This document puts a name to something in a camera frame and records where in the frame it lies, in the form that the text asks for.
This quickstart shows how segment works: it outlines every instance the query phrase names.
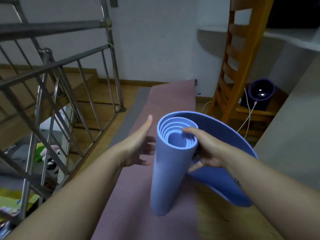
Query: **pink yoga mat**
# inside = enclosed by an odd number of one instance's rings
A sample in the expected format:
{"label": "pink yoga mat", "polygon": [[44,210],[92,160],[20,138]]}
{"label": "pink yoga mat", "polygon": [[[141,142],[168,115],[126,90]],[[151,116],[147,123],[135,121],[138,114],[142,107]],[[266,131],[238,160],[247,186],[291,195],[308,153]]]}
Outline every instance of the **pink yoga mat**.
{"label": "pink yoga mat", "polygon": [[[179,81],[154,86],[130,134],[153,115],[149,135],[157,136],[158,121],[174,111],[195,111],[195,80]],[[153,156],[142,156],[153,161]],[[188,178],[171,210],[165,215],[154,215],[150,207],[153,166],[133,165],[124,168],[104,209],[93,240],[197,240],[196,190]]]}

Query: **tattoo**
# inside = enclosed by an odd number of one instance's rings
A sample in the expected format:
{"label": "tattoo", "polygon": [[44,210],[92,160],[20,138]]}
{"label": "tattoo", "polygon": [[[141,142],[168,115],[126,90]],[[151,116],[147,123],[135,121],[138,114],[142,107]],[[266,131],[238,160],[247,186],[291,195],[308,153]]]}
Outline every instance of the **tattoo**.
{"label": "tattoo", "polygon": [[233,181],[235,182],[236,185],[241,187],[241,184],[237,178],[234,178]]}

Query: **blue yoga mat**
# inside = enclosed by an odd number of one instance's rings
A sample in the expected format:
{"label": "blue yoga mat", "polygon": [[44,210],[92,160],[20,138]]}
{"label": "blue yoga mat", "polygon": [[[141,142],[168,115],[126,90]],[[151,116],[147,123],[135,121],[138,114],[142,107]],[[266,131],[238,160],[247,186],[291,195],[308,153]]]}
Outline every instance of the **blue yoga mat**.
{"label": "blue yoga mat", "polygon": [[[178,111],[165,115],[159,120],[157,126],[150,198],[152,211],[158,216],[169,212],[197,149],[197,139],[181,130],[190,126],[204,130],[215,138],[257,158],[253,148],[242,136],[213,117],[190,111]],[[203,167],[190,175],[236,206],[252,205],[252,201],[223,168]]]}

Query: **metal railing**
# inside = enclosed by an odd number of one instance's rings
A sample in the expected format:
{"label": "metal railing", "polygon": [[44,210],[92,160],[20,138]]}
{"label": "metal railing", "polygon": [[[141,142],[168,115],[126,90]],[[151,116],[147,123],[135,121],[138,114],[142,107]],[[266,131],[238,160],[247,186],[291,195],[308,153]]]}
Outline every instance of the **metal railing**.
{"label": "metal railing", "polygon": [[[27,21],[19,0],[0,0],[0,3],[13,5],[15,12],[21,21],[20,24],[0,25],[0,41],[13,40],[30,68],[30,71],[20,74],[18,72],[18,69],[15,67],[15,65],[12,63],[9,56],[5,52],[5,50],[0,45],[0,53],[2,53],[2,55],[7,60],[8,64],[10,64],[11,68],[16,73],[16,76],[11,78],[3,79],[2,77],[0,77],[0,91],[5,96],[5,98],[10,102],[12,107],[16,110],[16,114],[9,114],[6,112],[4,108],[2,108],[0,104],[0,113],[5,118],[2,121],[0,121],[0,126],[4,124],[6,121],[12,119],[13,117],[19,116],[32,132],[25,169],[22,169],[6,153],[0,150],[0,158],[2,159],[2,161],[4,161],[8,166],[10,166],[15,172],[17,172],[24,179],[23,189],[22,189],[22,198],[21,198],[21,208],[20,208],[20,214],[19,214],[19,219],[23,220],[26,217],[26,209],[28,205],[30,189],[32,189],[36,194],[40,196],[39,205],[42,204],[44,199],[49,198],[52,195],[52,193],[60,189],[68,181],[68,177],[74,171],[78,170],[78,167],[82,164],[88,151],[92,148],[94,143],[97,141],[98,137],[100,137],[102,133],[106,130],[107,126],[113,120],[115,115],[119,112],[125,111],[125,108],[122,100],[120,80],[118,76],[116,56],[115,56],[115,51],[113,46],[112,29],[111,29],[112,22],[109,19],[106,0],[100,0],[102,13],[104,17],[103,20],[41,23],[41,24],[30,24]],[[41,48],[36,39],[36,37],[38,36],[74,32],[74,31],[94,29],[94,28],[105,28],[106,37],[107,37],[106,45],[103,45],[103,46],[88,50],[86,52],[68,57],[63,60],[58,60],[58,61],[54,60],[52,51],[49,48]],[[31,39],[35,50],[37,51],[40,59],[42,60],[42,63],[43,63],[42,67],[37,69],[33,68],[25,52],[23,51],[22,47],[19,45],[17,41],[18,39],[22,39],[22,38]],[[110,51],[115,87],[117,91],[119,104],[115,104],[115,101],[114,101],[110,79],[108,76],[108,70],[106,66],[104,50]],[[87,80],[85,78],[85,73],[83,71],[83,68],[80,62],[82,58],[85,58],[87,56],[90,56],[99,52],[101,53],[101,56],[102,56],[102,61],[103,61],[104,69],[106,72],[106,79],[109,85],[109,92],[110,92],[111,101],[112,101],[110,105],[113,106],[113,110],[114,110],[114,114],[105,125],[102,125],[101,122],[99,121],[98,114],[94,105],[94,101],[90,95],[90,89],[89,89]],[[85,118],[79,108],[79,104],[75,97],[73,88],[71,87],[67,74],[63,69],[63,66],[70,64],[72,62],[77,62],[78,64],[79,73],[82,78],[86,93],[88,95],[88,99],[90,101],[90,105],[92,107],[94,117],[98,124],[98,128],[100,132],[97,138],[93,138],[92,134],[90,133],[90,130],[88,128],[88,125],[86,124]],[[38,93],[36,96],[32,93],[31,89],[27,85],[27,81],[34,78],[38,84]],[[46,85],[47,85],[48,79],[52,82],[52,84],[54,84],[53,92],[49,92],[49,90],[47,89]],[[30,95],[30,97],[34,101],[32,104],[28,106],[22,105],[21,101],[18,99],[17,95],[12,90],[12,87],[17,84],[23,84],[24,88],[26,89],[26,92]],[[63,108],[63,104],[61,103],[61,98],[67,98],[67,101],[72,108],[71,115],[68,116],[65,109]],[[42,109],[45,102],[46,102],[46,106],[50,106],[50,108],[52,109],[49,134],[47,138],[45,138],[40,133],[40,130],[39,130],[39,126],[42,118],[41,117]],[[26,112],[28,109],[33,107],[35,107],[34,119],[32,119]],[[62,110],[62,113],[65,116],[65,120],[62,117],[61,113],[59,112],[60,109]],[[85,151],[81,151],[80,146],[78,145],[76,139],[72,135],[72,127],[73,127],[75,118],[77,118],[78,121],[83,124],[91,142],[90,146]],[[67,140],[66,150],[62,148],[62,145],[58,142],[58,140],[53,135],[54,122],[56,122],[57,125],[60,127],[60,130],[63,133],[63,136]],[[66,158],[65,162],[63,162],[52,149],[51,147],[52,139],[58,145],[62,155]],[[34,156],[36,151],[37,140],[41,141],[42,144],[47,149],[45,158],[44,158],[44,165],[43,165],[40,182],[36,181],[32,177],[33,161],[34,161]],[[69,150],[70,150],[71,144],[79,154],[79,159],[73,165],[73,168],[69,170],[67,163],[68,163]],[[64,173],[63,181],[60,184],[55,185],[56,188],[54,192],[52,189],[50,190],[45,186],[46,179],[50,178],[50,174],[47,172],[47,168],[46,168],[49,156],[56,163],[59,170],[61,170]]]}

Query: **hand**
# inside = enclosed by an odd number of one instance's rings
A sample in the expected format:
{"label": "hand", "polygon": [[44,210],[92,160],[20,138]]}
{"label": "hand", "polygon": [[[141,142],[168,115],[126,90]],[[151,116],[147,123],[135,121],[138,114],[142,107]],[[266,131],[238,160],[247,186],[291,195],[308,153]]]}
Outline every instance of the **hand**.
{"label": "hand", "polygon": [[151,165],[151,162],[140,159],[140,154],[154,155],[155,153],[155,145],[151,145],[149,143],[156,142],[156,139],[153,136],[147,136],[152,125],[152,120],[152,115],[149,115],[147,121],[140,127],[140,129],[115,145],[118,150],[124,150],[124,156],[121,158],[120,162],[122,167],[129,167],[134,164],[144,166]]}
{"label": "hand", "polygon": [[201,159],[189,168],[189,172],[204,166],[225,167],[222,151],[225,150],[228,144],[195,127],[182,128],[182,131],[193,134],[198,139],[200,147],[199,156]]}

